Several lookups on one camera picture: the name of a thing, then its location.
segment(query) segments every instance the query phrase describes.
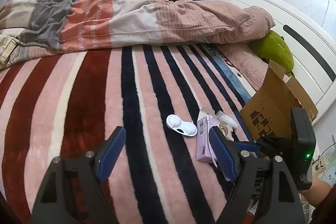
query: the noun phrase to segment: printed logo on box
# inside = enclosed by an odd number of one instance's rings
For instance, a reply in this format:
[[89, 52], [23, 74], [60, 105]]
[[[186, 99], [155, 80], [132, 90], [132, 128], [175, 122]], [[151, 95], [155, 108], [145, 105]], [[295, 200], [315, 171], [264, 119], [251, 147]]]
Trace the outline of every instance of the printed logo on box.
[[262, 136], [263, 134], [275, 136], [274, 131], [269, 126], [268, 120], [264, 117], [264, 115], [261, 112], [257, 112], [255, 110], [252, 112], [250, 117], [252, 119], [252, 124], [259, 130], [259, 136]]

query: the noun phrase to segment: red sleeve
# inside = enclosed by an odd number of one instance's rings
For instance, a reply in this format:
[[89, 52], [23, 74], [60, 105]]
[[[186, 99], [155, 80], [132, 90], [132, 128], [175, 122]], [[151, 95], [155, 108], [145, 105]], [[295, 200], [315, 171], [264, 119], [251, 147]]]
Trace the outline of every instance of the red sleeve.
[[325, 199], [316, 207], [310, 224], [335, 224], [336, 223], [336, 184]]

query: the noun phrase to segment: barcode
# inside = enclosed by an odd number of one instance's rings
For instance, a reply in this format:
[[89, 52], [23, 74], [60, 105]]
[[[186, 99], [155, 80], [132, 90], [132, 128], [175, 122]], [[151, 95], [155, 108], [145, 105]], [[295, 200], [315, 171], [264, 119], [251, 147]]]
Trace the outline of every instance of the barcode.
[[203, 135], [204, 134], [204, 120], [199, 122], [199, 135]]

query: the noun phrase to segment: white bed frame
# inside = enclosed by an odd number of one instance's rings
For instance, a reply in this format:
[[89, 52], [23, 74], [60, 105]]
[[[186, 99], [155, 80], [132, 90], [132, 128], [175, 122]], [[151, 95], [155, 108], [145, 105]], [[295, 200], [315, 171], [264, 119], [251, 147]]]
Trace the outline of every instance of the white bed frame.
[[[276, 24], [272, 30], [284, 37], [293, 53], [293, 73], [319, 111], [319, 115], [313, 123], [317, 122], [336, 99], [336, 81], [333, 77], [336, 72], [335, 41], [317, 23], [282, 0], [222, 1], [232, 3], [240, 8], [259, 6], [271, 14]], [[283, 29], [285, 25], [295, 30], [312, 47], [309, 45], [304, 47], [299, 43]]]

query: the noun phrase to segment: purple box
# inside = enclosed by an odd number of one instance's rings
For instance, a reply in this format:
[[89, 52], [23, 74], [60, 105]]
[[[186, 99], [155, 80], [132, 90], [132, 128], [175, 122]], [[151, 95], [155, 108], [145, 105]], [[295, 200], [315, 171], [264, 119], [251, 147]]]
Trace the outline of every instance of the purple box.
[[[219, 121], [217, 119], [209, 117], [209, 128], [213, 126], [218, 126]], [[196, 148], [196, 159], [204, 162], [212, 162], [211, 154], [216, 160], [215, 153], [213, 152], [211, 146], [209, 145], [209, 129], [207, 125], [207, 117], [203, 117], [197, 121], [197, 148]]]

